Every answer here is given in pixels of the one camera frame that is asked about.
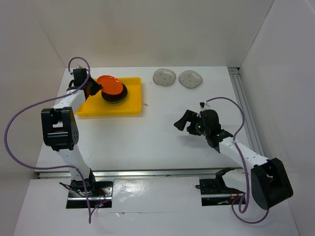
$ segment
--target purple cable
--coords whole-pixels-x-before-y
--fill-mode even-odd
[[[241,131],[241,129],[244,127],[244,124],[245,124],[245,116],[244,116],[244,112],[242,110],[242,108],[236,103],[234,102],[232,99],[230,98],[227,98],[227,97],[214,97],[214,98],[211,98],[209,100],[207,100],[207,102],[210,102],[210,101],[213,101],[213,100],[217,100],[217,99],[225,99],[225,100],[228,100],[230,102],[232,102],[241,112],[241,115],[242,115],[242,124],[241,126],[238,128],[238,130],[236,130],[236,132],[234,133],[233,135],[233,142],[234,142],[234,145],[238,151],[238,153],[240,154],[241,156],[241,160],[242,160],[242,163],[243,163],[243,167],[244,167],[244,172],[245,172],[245,178],[246,178],[246,193],[249,193],[250,192],[250,179],[249,179],[249,174],[248,174],[248,170],[247,170],[247,166],[246,166],[246,162],[245,162],[245,158],[242,154],[242,151],[240,150],[240,148],[238,147],[237,145],[237,142],[235,142],[235,139],[236,139],[236,135]],[[238,205],[238,211],[243,214],[246,212],[247,208],[248,208],[248,205],[249,205],[249,202],[250,202],[250,194],[246,194],[244,193],[241,197],[240,197],[240,202],[239,202],[239,205]],[[243,202],[243,199],[245,198],[246,196],[246,202],[245,202],[245,206],[244,206],[244,209],[242,210],[242,202]],[[245,222],[245,223],[248,223],[248,224],[257,224],[257,223],[260,223],[262,222],[268,215],[269,213],[269,209],[266,211],[266,214],[260,219],[260,220],[257,220],[257,221],[247,221],[247,220],[244,220],[242,219],[241,217],[239,217],[235,210],[234,210],[234,203],[235,201],[239,199],[239,198],[236,198],[234,199],[234,201],[232,202],[232,211],[233,213],[235,214],[235,216]]]
[[[50,101],[54,101],[54,100],[57,100],[57,99],[60,99],[60,98],[68,97],[68,96],[70,96],[70,95],[76,93],[76,92],[77,92],[78,90],[80,90],[81,88],[83,88],[83,86],[87,83],[87,81],[88,81],[88,79],[89,79],[89,77],[90,77],[90,71],[91,71],[91,69],[90,69],[89,63],[88,63],[84,58],[82,58],[82,57],[74,57],[74,58],[72,58],[72,59],[69,61],[69,64],[68,64],[68,71],[70,72],[70,64],[71,64],[71,62],[72,62],[73,60],[75,60],[75,59],[81,59],[81,60],[83,60],[83,61],[87,64],[87,66],[88,66],[88,71],[89,71],[89,72],[88,72],[88,74],[87,74],[87,78],[85,79],[84,83],[83,83],[78,89],[76,89],[73,93],[68,93],[68,94],[65,94],[65,95],[62,95],[62,96],[59,96],[59,97],[54,97],[54,98],[46,99],[46,100],[41,101],[41,102],[34,103],[34,104],[32,104],[32,105],[29,105],[29,106],[23,108],[23,109],[20,110],[18,113],[16,113],[16,114],[10,119],[10,121],[8,122],[8,124],[7,124],[6,128],[5,128],[5,131],[4,131],[4,146],[5,146],[6,151],[8,152],[8,154],[12,157],[12,159],[13,159],[14,161],[16,161],[16,162],[17,162],[18,164],[20,164],[21,166],[24,166],[24,167],[29,168],[29,169],[33,169],[33,170],[53,170],[53,169],[60,169],[60,168],[73,168],[73,169],[75,169],[75,170],[79,173],[79,175],[80,175],[80,177],[81,177],[81,179],[82,179],[82,182],[83,182],[84,193],[85,193],[85,197],[86,197],[86,199],[87,199],[87,206],[88,206],[88,211],[89,211],[89,224],[90,224],[90,223],[91,223],[91,220],[92,220],[91,217],[92,217],[92,213],[93,213],[93,212],[91,212],[91,206],[90,206],[90,202],[89,202],[89,196],[88,196],[88,194],[87,194],[88,191],[87,191],[87,186],[86,186],[85,181],[84,181],[84,177],[83,177],[82,173],[80,172],[80,170],[77,169],[77,167],[71,166],[71,165],[54,166],[54,167],[36,167],[36,166],[30,166],[30,165],[28,165],[28,164],[23,163],[23,162],[20,161],[16,156],[14,156],[14,154],[11,152],[11,149],[9,148],[9,145],[8,145],[8,132],[9,132],[9,128],[10,128],[11,124],[13,123],[13,121],[15,120],[15,118],[16,118],[17,116],[19,116],[19,115],[20,115],[21,113],[23,113],[24,111],[26,111],[26,110],[28,110],[28,109],[30,109],[30,108],[32,108],[32,107],[35,107],[35,106],[37,106],[37,105],[43,104],[43,103],[45,103],[45,102],[50,102]]]

